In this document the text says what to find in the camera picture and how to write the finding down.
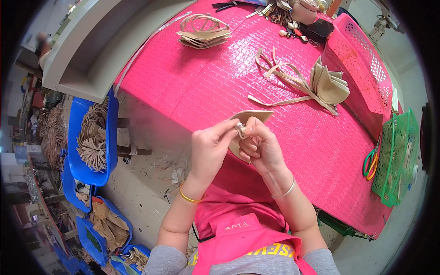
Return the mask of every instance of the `bracelet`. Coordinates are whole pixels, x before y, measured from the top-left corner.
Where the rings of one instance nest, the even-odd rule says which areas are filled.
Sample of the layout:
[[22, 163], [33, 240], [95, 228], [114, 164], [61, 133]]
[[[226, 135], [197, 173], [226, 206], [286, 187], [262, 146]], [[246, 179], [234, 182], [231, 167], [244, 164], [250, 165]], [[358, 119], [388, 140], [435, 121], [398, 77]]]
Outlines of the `bracelet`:
[[182, 193], [182, 186], [183, 186], [183, 183], [180, 185], [180, 195], [182, 195], [182, 197], [183, 197], [185, 200], [187, 200], [187, 201], [189, 201], [189, 202], [193, 202], [193, 203], [199, 203], [199, 202], [203, 201], [203, 200], [206, 198], [206, 193], [204, 193], [204, 194], [203, 194], [203, 197], [202, 197], [201, 200], [198, 200], [198, 201], [192, 200], [192, 199], [188, 198], [187, 196], [185, 196], [185, 195]]
[[289, 188], [289, 190], [288, 190], [284, 195], [281, 195], [280, 197], [276, 197], [276, 198], [275, 198], [274, 196], [271, 195], [271, 197], [274, 198], [274, 199], [278, 199], [278, 198], [282, 198], [282, 197], [284, 197], [284, 196], [287, 195], [290, 191], [292, 191], [293, 186], [295, 185], [295, 181], [296, 181], [296, 180], [293, 179], [292, 186]]

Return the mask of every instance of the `silver bangle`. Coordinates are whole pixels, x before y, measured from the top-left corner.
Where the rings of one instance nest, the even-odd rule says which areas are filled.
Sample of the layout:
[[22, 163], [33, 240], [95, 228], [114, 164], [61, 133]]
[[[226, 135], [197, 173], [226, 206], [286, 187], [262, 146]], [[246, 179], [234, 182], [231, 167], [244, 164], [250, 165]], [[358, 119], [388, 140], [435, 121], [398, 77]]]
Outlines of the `silver bangle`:
[[274, 196], [272, 196], [272, 194], [271, 194], [271, 197], [272, 198], [274, 198], [274, 199], [278, 199], [278, 198], [282, 198], [282, 197], [284, 197], [285, 195], [287, 195], [290, 191], [292, 191], [292, 189], [293, 189], [293, 186], [295, 185], [295, 179], [293, 179], [293, 183], [292, 183], [292, 186], [289, 188], [289, 190], [284, 194], [284, 195], [282, 195], [282, 196], [280, 196], [280, 197], [277, 197], [277, 198], [275, 198]]

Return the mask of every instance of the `pink apron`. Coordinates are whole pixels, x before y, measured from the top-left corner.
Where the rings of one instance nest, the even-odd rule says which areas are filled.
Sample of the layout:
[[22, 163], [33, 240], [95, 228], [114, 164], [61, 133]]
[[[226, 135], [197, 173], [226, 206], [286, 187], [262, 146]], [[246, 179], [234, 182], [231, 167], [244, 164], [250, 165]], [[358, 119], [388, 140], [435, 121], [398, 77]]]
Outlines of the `pink apron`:
[[195, 214], [202, 242], [198, 245], [193, 274], [207, 275], [212, 265], [230, 262], [281, 241], [288, 241], [295, 249], [293, 259], [302, 274], [316, 274], [298, 256], [301, 239], [281, 232], [287, 232], [289, 226], [261, 176], [255, 171], [242, 173], [249, 168], [238, 165], [236, 159], [231, 158], [234, 157], [226, 156]]

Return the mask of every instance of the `textured plastic mat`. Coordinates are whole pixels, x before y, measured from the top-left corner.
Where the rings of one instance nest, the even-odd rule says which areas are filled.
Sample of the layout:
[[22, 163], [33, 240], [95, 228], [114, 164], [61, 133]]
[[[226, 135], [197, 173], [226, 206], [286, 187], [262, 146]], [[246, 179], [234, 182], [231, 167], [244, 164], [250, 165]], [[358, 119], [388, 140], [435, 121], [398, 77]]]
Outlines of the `textured plastic mat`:
[[[265, 79], [255, 54], [263, 47], [271, 56], [275, 46], [278, 61], [294, 64], [308, 80], [323, 47], [280, 37], [281, 27], [258, 15], [246, 19], [254, 5], [215, 13], [211, 3], [215, 1], [201, 0], [180, 14], [209, 12], [229, 24], [232, 36], [227, 43], [205, 50], [185, 47], [177, 41], [177, 21], [143, 48], [121, 89], [191, 131], [242, 110], [262, 110], [248, 94], [267, 103], [303, 96], [275, 76]], [[372, 181], [362, 176], [364, 158], [375, 144], [357, 120], [341, 106], [339, 117], [333, 117], [313, 100], [266, 109], [275, 111], [266, 124], [276, 133], [286, 164], [310, 201], [355, 229], [378, 235], [391, 209], [371, 191]], [[253, 176], [255, 171], [249, 166], [247, 173]]]

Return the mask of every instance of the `sleeve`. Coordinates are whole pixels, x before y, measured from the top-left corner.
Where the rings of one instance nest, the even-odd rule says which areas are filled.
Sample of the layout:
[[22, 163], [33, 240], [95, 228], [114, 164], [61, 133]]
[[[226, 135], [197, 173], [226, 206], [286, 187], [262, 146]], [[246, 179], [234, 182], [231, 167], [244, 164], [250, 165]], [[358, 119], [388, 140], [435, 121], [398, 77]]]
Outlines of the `sleeve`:
[[328, 249], [313, 250], [303, 257], [318, 275], [340, 275], [336, 264], [333, 260], [333, 255]]
[[177, 275], [187, 265], [187, 258], [172, 246], [153, 248], [143, 274]]

